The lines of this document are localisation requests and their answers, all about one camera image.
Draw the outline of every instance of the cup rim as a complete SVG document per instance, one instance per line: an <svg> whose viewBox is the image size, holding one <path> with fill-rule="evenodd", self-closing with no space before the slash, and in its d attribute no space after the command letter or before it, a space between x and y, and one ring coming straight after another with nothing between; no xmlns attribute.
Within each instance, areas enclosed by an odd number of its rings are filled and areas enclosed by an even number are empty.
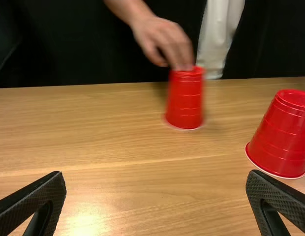
<svg viewBox="0 0 305 236"><path fill-rule="evenodd" d="M252 158L250 157L249 153L248 153L248 145L249 145L250 142L248 142L245 147L244 147L244 153L246 155L246 157L248 158L248 160L255 166L257 167L258 169L260 169L261 171L267 173L268 175L271 175L271 176L274 176L274 177L278 177L278 178L284 178L284 179L299 179L299 178L302 178L305 176L305 172L299 176L286 176L286 175L281 175L280 173L277 173L277 172L270 172L269 170L265 170L262 166L258 165L257 163L255 163Z"/></svg>
<svg viewBox="0 0 305 236"><path fill-rule="evenodd" d="M292 93L305 97L305 91L297 89L282 89L277 92L275 98L284 105L305 111L305 104L301 104L300 102L292 99L291 97L289 98L289 94Z"/></svg>

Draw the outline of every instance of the upside-down cup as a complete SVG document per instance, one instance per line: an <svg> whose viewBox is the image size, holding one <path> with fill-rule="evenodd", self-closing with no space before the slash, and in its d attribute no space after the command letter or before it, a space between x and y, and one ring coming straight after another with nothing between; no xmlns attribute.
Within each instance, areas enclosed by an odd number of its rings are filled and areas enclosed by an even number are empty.
<svg viewBox="0 0 305 236"><path fill-rule="evenodd" d="M179 129L197 129L203 123L204 69L170 71L168 105L165 118Z"/></svg>
<svg viewBox="0 0 305 236"><path fill-rule="evenodd" d="M255 166L271 175L305 175L304 91L290 89L276 94L245 152Z"/></svg>

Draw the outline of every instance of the person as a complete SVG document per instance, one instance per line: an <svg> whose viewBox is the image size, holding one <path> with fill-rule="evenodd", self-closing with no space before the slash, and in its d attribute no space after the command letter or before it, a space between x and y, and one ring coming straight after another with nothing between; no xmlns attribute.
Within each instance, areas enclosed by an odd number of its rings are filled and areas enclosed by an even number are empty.
<svg viewBox="0 0 305 236"><path fill-rule="evenodd" d="M205 2L14 1L22 42L1 64L0 86L167 81L169 68L195 64Z"/></svg>
<svg viewBox="0 0 305 236"><path fill-rule="evenodd" d="M162 67L171 66L174 70L193 68L192 43L179 24L156 16L143 0L104 2L130 26L136 42L152 63Z"/></svg>

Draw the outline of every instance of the wood grain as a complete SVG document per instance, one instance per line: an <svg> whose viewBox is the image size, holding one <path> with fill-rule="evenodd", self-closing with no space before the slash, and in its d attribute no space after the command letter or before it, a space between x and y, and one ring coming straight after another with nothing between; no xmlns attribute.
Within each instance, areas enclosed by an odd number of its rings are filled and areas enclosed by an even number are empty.
<svg viewBox="0 0 305 236"><path fill-rule="evenodd" d="M0 89L0 199L59 170L56 236L259 235L244 146L287 88L305 78L209 81L206 125L188 132L162 120L166 84ZM282 181L305 193L305 177Z"/></svg>

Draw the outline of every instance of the finger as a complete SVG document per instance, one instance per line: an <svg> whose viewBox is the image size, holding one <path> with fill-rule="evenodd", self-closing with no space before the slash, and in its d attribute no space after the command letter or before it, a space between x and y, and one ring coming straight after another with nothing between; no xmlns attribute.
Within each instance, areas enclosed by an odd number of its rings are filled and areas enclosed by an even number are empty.
<svg viewBox="0 0 305 236"><path fill-rule="evenodd" d="M175 42L161 31L154 33L152 39L156 46L163 52L171 67L174 70L183 70L180 63L180 53L177 52Z"/></svg>
<svg viewBox="0 0 305 236"><path fill-rule="evenodd" d="M155 65L166 67L168 66L167 61L165 58L160 54L158 51L155 43L149 39L142 40L139 42L145 56Z"/></svg>
<svg viewBox="0 0 305 236"><path fill-rule="evenodd" d="M165 28L163 33L175 42L175 47L179 54L179 61L184 70L192 70L194 64L193 46L191 40L184 30L176 23L170 28Z"/></svg>

